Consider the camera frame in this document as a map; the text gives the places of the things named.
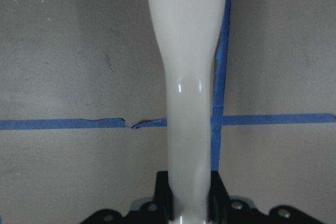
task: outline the vertical blue tape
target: vertical blue tape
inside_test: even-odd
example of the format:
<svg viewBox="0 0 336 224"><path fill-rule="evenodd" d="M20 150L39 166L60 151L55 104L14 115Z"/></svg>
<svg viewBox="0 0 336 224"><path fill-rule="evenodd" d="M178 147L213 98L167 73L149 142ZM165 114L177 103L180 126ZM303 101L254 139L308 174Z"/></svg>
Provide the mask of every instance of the vertical blue tape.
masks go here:
<svg viewBox="0 0 336 224"><path fill-rule="evenodd" d="M219 155L221 152L221 128L224 111L224 90L227 66L227 51L229 40L230 10L232 0L226 0L220 41L216 55L216 73L214 84L214 101L211 120L211 170L219 169Z"/></svg>

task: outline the silver bolt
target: silver bolt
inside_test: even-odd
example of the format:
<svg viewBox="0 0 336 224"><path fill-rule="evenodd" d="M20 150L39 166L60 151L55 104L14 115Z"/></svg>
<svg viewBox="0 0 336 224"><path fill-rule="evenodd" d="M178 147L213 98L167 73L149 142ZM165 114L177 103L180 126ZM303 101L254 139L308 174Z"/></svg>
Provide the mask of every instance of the silver bolt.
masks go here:
<svg viewBox="0 0 336 224"><path fill-rule="evenodd" d="M231 203L231 206L236 210L242 210L242 208L243 208L243 204L240 203L239 201L233 201Z"/></svg>
<svg viewBox="0 0 336 224"><path fill-rule="evenodd" d="M113 219L114 219L113 215L106 215L104 216L103 221L109 222L109 221L113 221Z"/></svg>
<svg viewBox="0 0 336 224"><path fill-rule="evenodd" d="M147 209L150 212L155 212L157 210L157 205L155 203L150 203Z"/></svg>
<svg viewBox="0 0 336 224"><path fill-rule="evenodd" d="M286 219L289 219L290 218L290 211L288 211L285 208L280 208L278 210L278 215L280 215L281 217L284 217Z"/></svg>

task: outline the black bracket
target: black bracket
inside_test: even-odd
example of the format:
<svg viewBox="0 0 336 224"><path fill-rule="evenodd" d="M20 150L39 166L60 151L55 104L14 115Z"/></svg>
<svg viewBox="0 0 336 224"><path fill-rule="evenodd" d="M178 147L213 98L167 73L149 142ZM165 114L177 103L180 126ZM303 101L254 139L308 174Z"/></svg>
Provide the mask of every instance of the black bracket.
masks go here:
<svg viewBox="0 0 336 224"><path fill-rule="evenodd" d="M153 200L138 211L122 217L117 211L103 209L81 224L168 224L174 216L172 202L168 172L158 172ZM218 172L211 172L208 213L209 221L215 224L323 224L290 206L275 207L269 215L264 215L243 200L230 199Z"/></svg>

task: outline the glossy white surface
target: glossy white surface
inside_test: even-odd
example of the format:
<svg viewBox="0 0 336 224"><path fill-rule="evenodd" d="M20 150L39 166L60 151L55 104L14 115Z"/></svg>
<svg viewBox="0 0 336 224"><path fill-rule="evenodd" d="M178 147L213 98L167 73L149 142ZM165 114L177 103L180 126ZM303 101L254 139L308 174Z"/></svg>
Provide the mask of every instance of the glossy white surface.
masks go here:
<svg viewBox="0 0 336 224"><path fill-rule="evenodd" d="M169 183L179 223L207 219L211 65L224 3L149 0L166 76Z"/></svg>

